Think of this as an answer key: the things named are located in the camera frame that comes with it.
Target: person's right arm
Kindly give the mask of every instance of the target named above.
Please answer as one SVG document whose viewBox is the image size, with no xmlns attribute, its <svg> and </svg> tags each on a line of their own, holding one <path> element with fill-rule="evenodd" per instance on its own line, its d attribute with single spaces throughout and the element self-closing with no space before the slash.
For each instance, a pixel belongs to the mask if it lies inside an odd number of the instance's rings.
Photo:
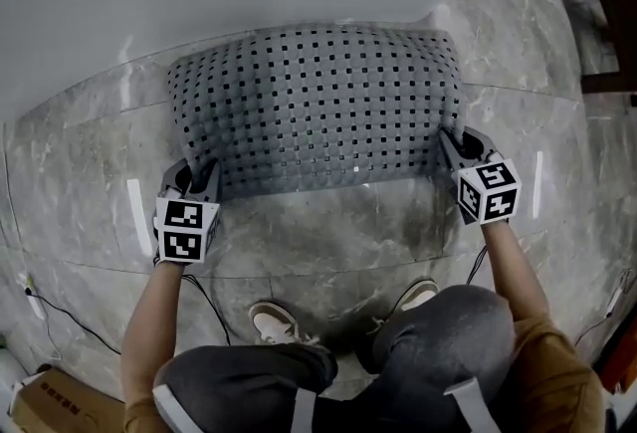
<svg viewBox="0 0 637 433">
<path fill-rule="evenodd" d="M 548 317 L 546 295 L 509 224 L 482 226 L 498 295 L 509 301 L 515 360 L 505 394 L 517 429 L 592 433 L 603 429 L 601 384 Z"/>
<path fill-rule="evenodd" d="M 514 320 L 548 316 L 548 301 L 537 276 L 522 252 L 518 238 L 505 221 L 482 225 L 496 292 L 509 301 Z"/>
</svg>

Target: cardboard box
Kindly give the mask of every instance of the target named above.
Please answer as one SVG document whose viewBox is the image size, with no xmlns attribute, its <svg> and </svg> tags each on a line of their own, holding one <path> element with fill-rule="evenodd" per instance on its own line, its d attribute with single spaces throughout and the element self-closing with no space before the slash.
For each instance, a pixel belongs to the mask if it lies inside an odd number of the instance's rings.
<svg viewBox="0 0 637 433">
<path fill-rule="evenodd" d="M 11 417 L 26 433 L 121 433 L 124 405 L 59 369 L 18 392 Z"/>
</svg>

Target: person's left arm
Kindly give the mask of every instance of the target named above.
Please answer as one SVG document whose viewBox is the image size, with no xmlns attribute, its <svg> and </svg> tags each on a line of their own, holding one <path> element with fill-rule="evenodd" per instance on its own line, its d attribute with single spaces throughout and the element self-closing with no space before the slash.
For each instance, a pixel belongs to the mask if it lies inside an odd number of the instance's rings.
<svg viewBox="0 0 637 433">
<path fill-rule="evenodd" d="M 183 267 L 158 263 L 128 322 L 121 349 L 126 407 L 152 399 L 159 368 L 175 352 L 177 304 Z"/>
</svg>

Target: wall outlet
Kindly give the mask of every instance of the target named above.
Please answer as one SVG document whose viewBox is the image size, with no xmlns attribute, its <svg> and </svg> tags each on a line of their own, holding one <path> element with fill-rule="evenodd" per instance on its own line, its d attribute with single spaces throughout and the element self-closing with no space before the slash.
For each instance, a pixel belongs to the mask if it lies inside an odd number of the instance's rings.
<svg viewBox="0 0 637 433">
<path fill-rule="evenodd" d="M 25 274 L 25 273 L 19 274 L 17 281 L 18 281 L 18 285 L 20 285 L 20 288 L 22 289 L 23 294 L 26 292 L 27 289 L 31 290 L 31 292 L 34 294 L 36 293 L 35 284 L 29 274 Z M 31 305 L 31 309 L 33 310 L 33 312 L 36 314 L 36 317 L 38 317 L 42 321 L 45 321 L 47 317 L 45 316 L 45 312 L 42 309 L 40 300 L 36 299 L 35 297 L 27 297 L 27 298 L 29 299 L 29 304 Z"/>
</svg>

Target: gray pants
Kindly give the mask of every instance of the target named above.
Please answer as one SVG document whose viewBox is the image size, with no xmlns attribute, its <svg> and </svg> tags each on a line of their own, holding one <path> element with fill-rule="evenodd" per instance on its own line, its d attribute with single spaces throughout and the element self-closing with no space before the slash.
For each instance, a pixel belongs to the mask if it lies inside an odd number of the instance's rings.
<svg viewBox="0 0 637 433">
<path fill-rule="evenodd" d="M 462 431 L 462 414 L 444 390 L 476 376 L 490 403 L 514 341 L 504 299 L 478 287 L 448 288 L 392 316 L 357 352 L 378 377 L 351 401 L 318 398 L 314 430 Z M 167 384 L 206 433 L 289 432 L 297 389 L 320 394 L 336 373 L 333 355 L 321 348 L 202 346 L 172 359 L 156 383 Z"/>
</svg>

